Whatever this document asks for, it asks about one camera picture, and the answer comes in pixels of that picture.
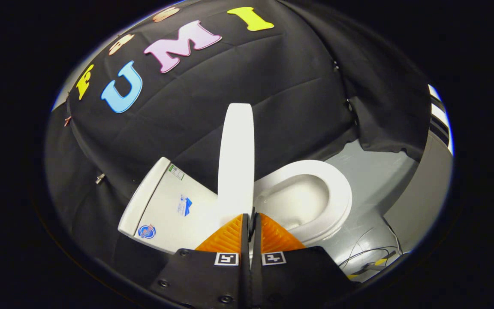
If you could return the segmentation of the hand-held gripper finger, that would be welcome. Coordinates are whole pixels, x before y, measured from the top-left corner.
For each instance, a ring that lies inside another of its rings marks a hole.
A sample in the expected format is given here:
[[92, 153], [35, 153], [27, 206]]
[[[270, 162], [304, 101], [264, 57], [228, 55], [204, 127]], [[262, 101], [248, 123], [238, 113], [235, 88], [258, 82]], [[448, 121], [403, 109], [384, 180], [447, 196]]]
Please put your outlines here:
[[249, 303], [249, 219], [241, 214], [196, 250], [181, 248], [149, 286], [177, 309], [245, 309]]
[[302, 244], [268, 215], [257, 213], [253, 241], [255, 309], [331, 309], [358, 288], [324, 248]]

